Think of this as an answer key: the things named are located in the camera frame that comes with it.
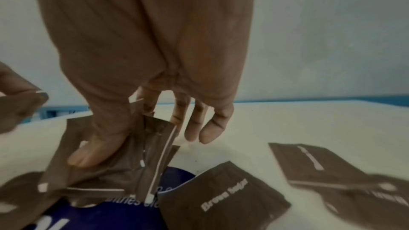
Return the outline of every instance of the hand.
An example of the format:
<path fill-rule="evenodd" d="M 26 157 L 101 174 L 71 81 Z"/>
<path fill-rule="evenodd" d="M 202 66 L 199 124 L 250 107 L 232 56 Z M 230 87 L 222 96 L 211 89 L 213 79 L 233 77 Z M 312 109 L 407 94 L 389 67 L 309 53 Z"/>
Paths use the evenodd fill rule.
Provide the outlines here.
<path fill-rule="evenodd" d="M 0 133 L 12 131 L 47 101 L 46 94 L 36 94 L 39 90 L 0 62 L 0 92 L 7 95 L 0 99 Z"/>
<path fill-rule="evenodd" d="M 89 167 L 110 157 L 131 127 L 128 97 L 144 111 L 172 90 L 180 130 L 191 98 L 189 141 L 217 138 L 233 114 L 253 0 L 39 0 L 64 74 L 94 114 L 90 144 L 69 158 Z M 213 118 L 202 128 L 208 107 Z"/>

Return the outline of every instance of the gray wall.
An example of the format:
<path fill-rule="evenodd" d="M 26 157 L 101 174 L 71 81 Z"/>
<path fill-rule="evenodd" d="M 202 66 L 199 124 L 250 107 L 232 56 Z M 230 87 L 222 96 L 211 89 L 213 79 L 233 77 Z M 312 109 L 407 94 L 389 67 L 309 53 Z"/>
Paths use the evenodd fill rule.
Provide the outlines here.
<path fill-rule="evenodd" d="M 408 3 L 255 0 L 237 99 L 409 94 Z M 35 0 L 0 0 L 0 59 L 48 91 L 50 105 L 84 104 L 59 72 Z"/>

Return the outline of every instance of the dark blue label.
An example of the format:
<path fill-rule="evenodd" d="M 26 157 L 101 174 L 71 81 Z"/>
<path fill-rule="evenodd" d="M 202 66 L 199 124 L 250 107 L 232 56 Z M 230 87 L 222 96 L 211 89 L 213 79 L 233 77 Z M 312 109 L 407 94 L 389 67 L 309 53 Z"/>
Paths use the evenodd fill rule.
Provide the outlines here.
<path fill-rule="evenodd" d="M 158 190 L 171 190 L 194 177 L 190 172 L 168 167 Z M 117 198 L 90 208 L 71 207 L 61 200 L 51 207 L 36 224 L 25 230 L 166 230 L 155 199 L 144 204 L 133 198 Z"/>

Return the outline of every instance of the white table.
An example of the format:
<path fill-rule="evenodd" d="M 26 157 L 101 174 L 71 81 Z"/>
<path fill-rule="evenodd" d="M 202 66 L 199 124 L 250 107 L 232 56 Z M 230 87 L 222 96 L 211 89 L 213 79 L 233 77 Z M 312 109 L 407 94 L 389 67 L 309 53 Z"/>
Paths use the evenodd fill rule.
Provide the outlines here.
<path fill-rule="evenodd" d="M 408 108 L 362 101 L 238 103 L 235 108 L 226 132 L 211 144 L 190 144 L 181 134 L 174 142 L 181 148 L 170 166 L 197 174 L 231 160 L 262 179 L 292 203 L 269 229 L 360 228 L 329 213 L 318 194 L 289 186 L 268 142 L 327 147 L 365 172 L 409 178 Z M 169 119 L 172 110 L 173 105 L 158 105 L 155 116 Z M 0 184 L 28 171 L 44 170 L 66 119 L 88 114 L 24 124 L 0 135 Z"/>

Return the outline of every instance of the white surface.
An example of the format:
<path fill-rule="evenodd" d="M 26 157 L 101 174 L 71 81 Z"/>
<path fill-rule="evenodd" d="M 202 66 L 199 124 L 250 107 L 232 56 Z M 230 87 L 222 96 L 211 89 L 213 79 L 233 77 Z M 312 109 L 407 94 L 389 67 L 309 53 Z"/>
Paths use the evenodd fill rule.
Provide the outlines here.
<path fill-rule="evenodd" d="M 407 0 L 255 0 L 237 100 L 409 94 Z M 35 0 L 0 0 L 0 60 L 85 105 L 58 67 Z M 173 102 L 164 93 L 159 102 Z"/>
<path fill-rule="evenodd" d="M 230 160 L 262 179 L 292 203 L 271 226 L 275 230 L 360 228 L 327 211 L 318 194 L 290 187 L 268 142 L 327 147 L 367 173 L 409 179 L 408 108 L 360 101 L 240 103 L 235 107 L 226 132 L 213 143 L 189 144 L 181 134 L 174 142 L 181 148 L 170 166 L 197 174 Z M 160 105 L 155 116 L 169 119 L 172 110 L 172 105 Z M 11 134 L 0 135 L 0 184 L 19 174 L 45 169 L 67 117 L 24 124 Z"/>

